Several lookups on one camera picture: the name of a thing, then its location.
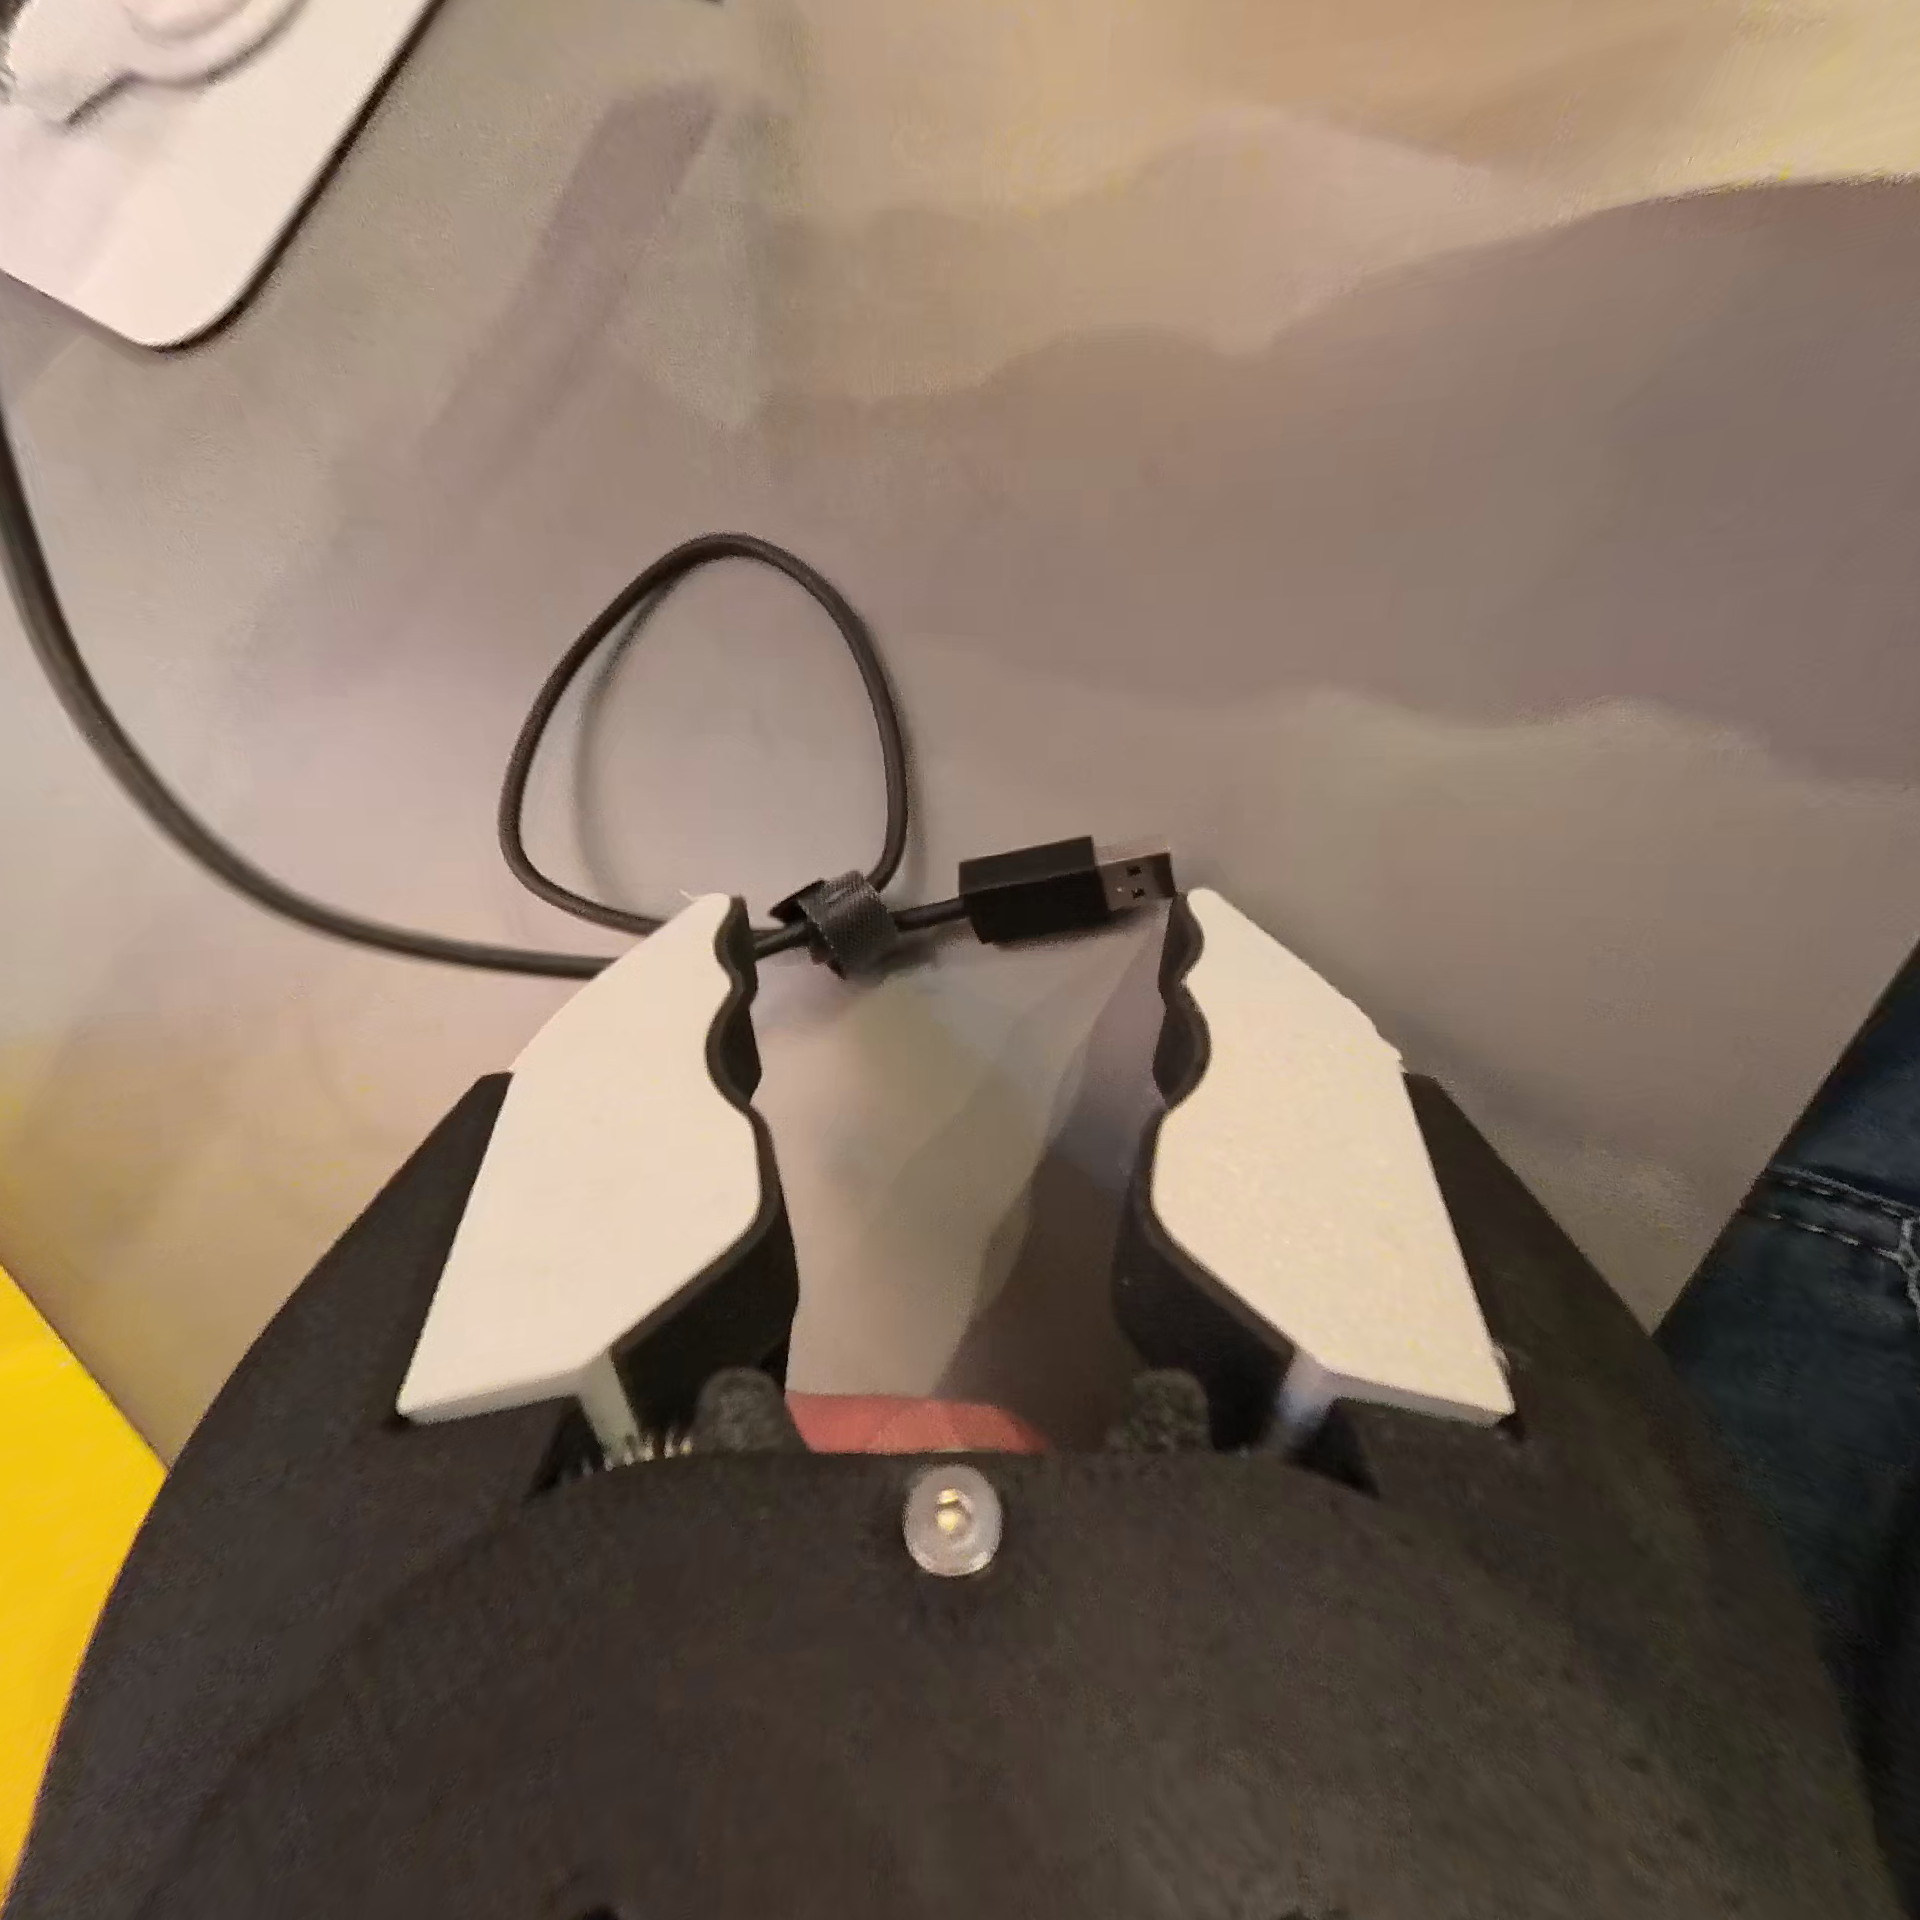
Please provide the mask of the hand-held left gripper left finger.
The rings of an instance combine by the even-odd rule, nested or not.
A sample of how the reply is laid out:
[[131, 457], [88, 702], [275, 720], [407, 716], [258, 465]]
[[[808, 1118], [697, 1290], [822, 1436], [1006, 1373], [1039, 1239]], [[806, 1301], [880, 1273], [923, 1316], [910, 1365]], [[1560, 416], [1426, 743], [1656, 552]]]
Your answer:
[[746, 905], [694, 895], [536, 1030], [400, 1381], [407, 1423], [570, 1400], [604, 1453], [658, 1455], [710, 1369], [785, 1343], [754, 994]]

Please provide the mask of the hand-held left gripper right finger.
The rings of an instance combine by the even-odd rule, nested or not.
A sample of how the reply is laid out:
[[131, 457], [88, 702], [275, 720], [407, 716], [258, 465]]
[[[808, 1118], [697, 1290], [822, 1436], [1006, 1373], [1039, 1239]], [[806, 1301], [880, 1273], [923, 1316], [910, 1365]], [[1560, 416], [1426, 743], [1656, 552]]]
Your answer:
[[1516, 1400], [1399, 1052], [1224, 894], [1176, 897], [1160, 1110], [1119, 1321], [1219, 1452], [1310, 1448], [1345, 1405], [1498, 1428]]

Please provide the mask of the black usb hub with cable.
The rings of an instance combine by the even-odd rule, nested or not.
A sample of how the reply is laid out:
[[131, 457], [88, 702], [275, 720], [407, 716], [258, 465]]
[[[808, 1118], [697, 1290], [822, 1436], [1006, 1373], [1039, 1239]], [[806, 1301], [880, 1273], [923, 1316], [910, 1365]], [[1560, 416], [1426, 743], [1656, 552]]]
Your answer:
[[[9, 424], [2, 426], [2, 546], [14, 612], [64, 717], [136, 813], [232, 895], [324, 942], [409, 965], [553, 980], [587, 980], [610, 969], [610, 960], [602, 954], [479, 944], [358, 917], [278, 879], [207, 825], [140, 749], [86, 660]], [[902, 944], [951, 927], [962, 927], [986, 945], [1025, 945], [1094, 932], [1176, 897], [1171, 852], [1123, 852], [1080, 834], [966, 860], [948, 897], [891, 905], [884, 890], [905, 863], [915, 786], [905, 717], [880, 647], [867, 618], [817, 567], [775, 542], [740, 533], [697, 535], [667, 548], [620, 589], [542, 681], [520, 725], [496, 792], [496, 846], [518, 885], [531, 895], [577, 921], [635, 942], [652, 938], [666, 926], [657, 917], [587, 897], [542, 870], [523, 837], [526, 797], [546, 730], [587, 665], [612, 639], [635, 636], [695, 573], [734, 562], [772, 570], [830, 618], [868, 702], [882, 782], [875, 862], [867, 870], [801, 887], [775, 908], [771, 924], [751, 926], [756, 960], [808, 953], [817, 967], [840, 975], [872, 975], [895, 960]]]

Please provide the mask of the yellow plastic bin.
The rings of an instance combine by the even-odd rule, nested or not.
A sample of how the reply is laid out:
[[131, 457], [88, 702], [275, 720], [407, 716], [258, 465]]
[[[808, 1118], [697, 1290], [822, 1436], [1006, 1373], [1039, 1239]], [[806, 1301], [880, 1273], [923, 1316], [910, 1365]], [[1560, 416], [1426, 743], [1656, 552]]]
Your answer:
[[2, 1278], [2, 1884], [113, 1584], [163, 1464], [91, 1370]]

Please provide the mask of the person's jeans leg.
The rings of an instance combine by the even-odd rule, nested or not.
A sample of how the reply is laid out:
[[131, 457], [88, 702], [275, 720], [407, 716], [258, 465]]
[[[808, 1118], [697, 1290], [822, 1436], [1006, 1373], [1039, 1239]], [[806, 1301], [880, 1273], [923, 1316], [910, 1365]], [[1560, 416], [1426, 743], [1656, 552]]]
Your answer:
[[1919, 961], [1657, 1334], [1779, 1529], [1851, 1714], [1916, 1620]]

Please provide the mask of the white stand with wooden board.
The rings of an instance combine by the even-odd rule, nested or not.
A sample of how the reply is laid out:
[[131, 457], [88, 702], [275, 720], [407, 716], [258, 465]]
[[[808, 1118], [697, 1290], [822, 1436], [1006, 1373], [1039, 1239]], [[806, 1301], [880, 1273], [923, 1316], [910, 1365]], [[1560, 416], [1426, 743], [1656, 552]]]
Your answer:
[[195, 343], [249, 295], [432, 2], [25, 2], [2, 30], [2, 274]]

